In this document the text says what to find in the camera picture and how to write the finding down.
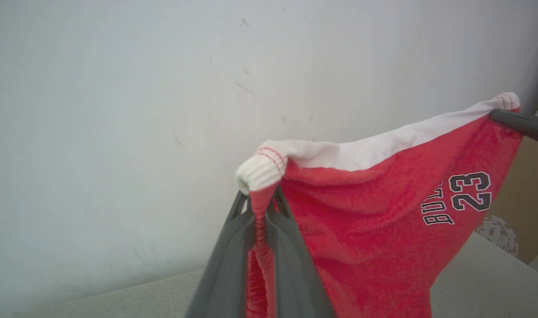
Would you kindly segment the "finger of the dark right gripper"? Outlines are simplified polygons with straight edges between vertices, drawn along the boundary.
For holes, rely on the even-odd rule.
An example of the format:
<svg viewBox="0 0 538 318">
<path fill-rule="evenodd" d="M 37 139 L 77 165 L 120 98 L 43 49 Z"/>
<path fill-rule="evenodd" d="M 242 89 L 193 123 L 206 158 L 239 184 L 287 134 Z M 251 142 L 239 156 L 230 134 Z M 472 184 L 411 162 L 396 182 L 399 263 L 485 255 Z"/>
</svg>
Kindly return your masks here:
<svg viewBox="0 0 538 318">
<path fill-rule="evenodd" d="M 538 117 L 509 110 L 493 110 L 489 118 L 538 142 Z"/>
</svg>

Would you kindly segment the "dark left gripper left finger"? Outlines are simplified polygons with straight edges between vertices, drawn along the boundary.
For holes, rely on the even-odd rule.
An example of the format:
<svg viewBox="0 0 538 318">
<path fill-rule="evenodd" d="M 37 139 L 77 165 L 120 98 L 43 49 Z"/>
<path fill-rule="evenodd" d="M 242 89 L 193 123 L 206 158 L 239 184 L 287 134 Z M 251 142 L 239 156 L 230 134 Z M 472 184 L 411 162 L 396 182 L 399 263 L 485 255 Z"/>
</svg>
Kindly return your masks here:
<svg viewBox="0 0 538 318">
<path fill-rule="evenodd" d="M 244 318 L 248 254 L 255 243 L 255 215 L 238 191 L 185 314 L 187 318 Z"/>
</svg>

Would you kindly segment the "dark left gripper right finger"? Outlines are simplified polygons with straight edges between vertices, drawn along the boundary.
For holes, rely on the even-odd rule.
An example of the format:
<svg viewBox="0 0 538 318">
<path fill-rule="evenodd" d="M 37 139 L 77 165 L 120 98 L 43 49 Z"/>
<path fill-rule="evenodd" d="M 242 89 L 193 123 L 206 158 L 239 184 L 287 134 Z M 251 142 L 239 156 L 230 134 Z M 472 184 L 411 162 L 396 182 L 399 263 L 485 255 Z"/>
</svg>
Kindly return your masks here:
<svg viewBox="0 0 538 318">
<path fill-rule="evenodd" d="M 275 316 L 335 318 L 336 311 L 279 186 L 264 219 L 267 245 L 274 258 Z"/>
</svg>

